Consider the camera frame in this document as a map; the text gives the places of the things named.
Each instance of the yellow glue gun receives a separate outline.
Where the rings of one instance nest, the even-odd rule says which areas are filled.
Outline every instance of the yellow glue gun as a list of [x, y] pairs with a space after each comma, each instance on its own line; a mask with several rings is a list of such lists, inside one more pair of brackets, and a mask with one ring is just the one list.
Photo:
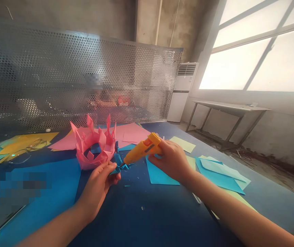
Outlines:
[[123, 159], [121, 164], [132, 164], [137, 162], [142, 157], [145, 157], [149, 154], [162, 154], [162, 150], [159, 148], [160, 137], [153, 133], [150, 133], [146, 140], [139, 142]]

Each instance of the metal table legs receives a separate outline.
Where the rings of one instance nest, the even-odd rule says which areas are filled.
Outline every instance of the metal table legs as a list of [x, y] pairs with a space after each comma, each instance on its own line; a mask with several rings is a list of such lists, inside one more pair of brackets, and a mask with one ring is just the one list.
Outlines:
[[[244, 116], [240, 117], [240, 118], [237, 120], [235, 126], [233, 127], [233, 129], [231, 130], [231, 132], [229, 133], [229, 135], [228, 135], [228, 137], [226, 138], [225, 141], [221, 140], [220, 138], [219, 138], [220, 140], [215, 140], [214, 138], [215, 138], [216, 136], [213, 136], [214, 138], [212, 138], [212, 137], [211, 137], [212, 135], [211, 135], [210, 133], [203, 131], [203, 127], [204, 127], [204, 125], [205, 125], [205, 123], [206, 123], [206, 120], [208, 119], [208, 117], [209, 117], [209, 115], [210, 115], [210, 112], [211, 112], [211, 109], [212, 109], [212, 108], [210, 108], [210, 109], [208, 110], [208, 113], [206, 114], [206, 117], [205, 117], [205, 119], [204, 119], [204, 121], [203, 121], [203, 124], [202, 124], [201, 129], [199, 129], [199, 130], [191, 130], [191, 131], [188, 131], [188, 129], [189, 129], [190, 125], [191, 125], [191, 121], [192, 121], [192, 119], [193, 119], [193, 116], [194, 116], [194, 113], [195, 113], [196, 107], [197, 107], [197, 103], [195, 103], [195, 106], [194, 106], [194, 109], [193, 109], [193, 112], [192, 112], [191, 118], [189, 119], [189, 122], [188, 122], [188, 125], [187, 125], [187, 128], [186, 128], [186, 132], [194, 131], [194, 132], [200, 133], [200, 134], [206, 136], [207, 138], [209, 138], [209, 139], [211, 139], [211, 140], [213, 140], [213, 141], [215, 141], [215, 142], [220, 143], [220, 144], [223, 146], [223, 147], [221, 147], [220, 150], [228, 149], [228, 148], [226, 148], [226, 146], [228, 146], [230, 138], [233, 136], [235, 130], [237, 129], [237, 127], [238, 127], [239, 124], [241, 123], [241, 121], [242, 121], [242, 119], [243, 119]], [[258, 123], [259, 120], [262, 118], [262, 116], [265, 114], [265, 112], [266, 112], [266, 111], [262, 111], [262, 112], [259, 114], [259, 116], [257, 117], [257, 119], [254, 121], [254, 123], [251, 125], [251, 127], [248, 129], [248, 131], [245, 133], [244, 137], [241, 139], [241, 141], [240, 141], [240, 143], [238, 144], [238, 146], [241, 146], [241, 145], [243, 144], [243, 142], [246, 140], [246, 138], [247, 138], [248, 135], [251, 133], [251, 131], [253, 130], [253, 128], [257, 125], [257, 123]]]
[[249, 128], [249, 130], [246, 132], [246, 134], [244, 135], [244, 137], [242, 138], [242, 140], [240, 141], [240, 143], [238, 144], [239, 146], [241, 146], [243, 144], [243, 142], [246, 140], [246, 138], [248, 137], [248, 135], [251, 133], [251, 131], [253, 130], [253, 128], [257, 125], [257, 123], [259, 122], [259, 120], [262, 118], [262, 116], [265, 114], [266, 111], [262, 111], [259, 116], [257, 117], [257, 119], [254, 121], [254, 123], [251, 125], [251, 127]]
[[194, 109], [193, 109], [193, 112], [192, 112], [191, 118], [189, 119], [189, 122], [188, 122], [188, 125], [187, 125], [187, 128], [186, 128], [186, 131], [185, 131], [185, 132], [188, 131], [188, 128], [189, 128], [189, 126], [191, 125], [191, 121], [192, 121], [192, 119], [193, 119], [193, 116], [194, 116], [194, 113], [195, 113], [195, 110], [196, 110], [196, 106], [197, 106], [197, 103], [195, 103], [195, 106], [194, 106]]

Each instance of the hand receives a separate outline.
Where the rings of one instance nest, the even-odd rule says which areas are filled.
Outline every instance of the hand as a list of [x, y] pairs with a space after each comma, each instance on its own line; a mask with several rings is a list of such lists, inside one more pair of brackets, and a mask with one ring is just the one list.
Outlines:
[[121, 174], [112, 174], [116, 168], [116, 163], [111, 161], [99, 165], [92, 173], [85, 185], [81, 197], [75, 204], [75, 208], [84, 212], [87, 223], [90, 223], [97, 216], [99, 209], [105, 200], [105, 196], [111, 185], [117, 184], [121, 179]]
[[148, 160], [174, 180], [185, 184], [194, 170], [189, 165], [184, 150], [169, 140], [161, 140], [158, 146], [163, 151], [162, 159], [150, 155]]

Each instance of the pink paper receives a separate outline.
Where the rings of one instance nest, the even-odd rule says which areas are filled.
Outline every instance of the pink paper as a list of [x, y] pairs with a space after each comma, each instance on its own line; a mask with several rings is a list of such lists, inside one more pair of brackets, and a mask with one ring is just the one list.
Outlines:
[[130, 123], [126, 126], [127, 129], [124, 131], [123, 141], [130, 142], [130, 143], [139, 143], [145, 139], [147, 139], [150, 132], [145, 130], [144, 128], [140, 127], [135, 123]]
[[124, 142], [122, 140], [117, 140], [119, 142], [119, 148], [123, 148], [125, 146], [129, 146], [131, 143], [129, 142]]
[[[94, 169], [100, 164], [111, 160], [115, 152], [116, 123], [113, 133], [110, 133], [110, 115], [107, 118], [106, 130], [94, 129], [93, 120], [89, 115], [87, 115], [87, 125], [90, 133], [86, 134], [84, 131], [77, 129], [71, 122], [76, 140], [76, 157], [82, 170]], [[99, 143], [101, 153], [94, 157], [93, 153], [89, 151], [85, 157], [84, 152], [95, 143]]]
[[[78, 128], [79, 134], [85, 134], [86, 136], [91, 133], [91, 130], [89, 127], [79, 127]], [[59, 140], [58, 142], [48, 146], [50, 149], [56, 149], [56, 150], [73, 150], [76, 149], [76, 138], [74, 133], [70, 133], [69, 135], [65, 136], [63, 139]]]

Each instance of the eyeglasses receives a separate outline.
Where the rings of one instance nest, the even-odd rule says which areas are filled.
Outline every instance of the eyeglasses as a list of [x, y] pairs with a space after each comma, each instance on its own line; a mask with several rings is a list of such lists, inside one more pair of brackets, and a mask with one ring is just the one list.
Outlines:
[[27, 161], [31, 157], [32, 150], [39, 150], [44, 148], [47, 145], [47, 141], [42, 139], [38, 139], [34, 141], [31, 145], [26, 147], [25, 149], [14, 152], [10, 156], [8, 156], [3, 163], [11, 163], [11, 164], [21, 164]]

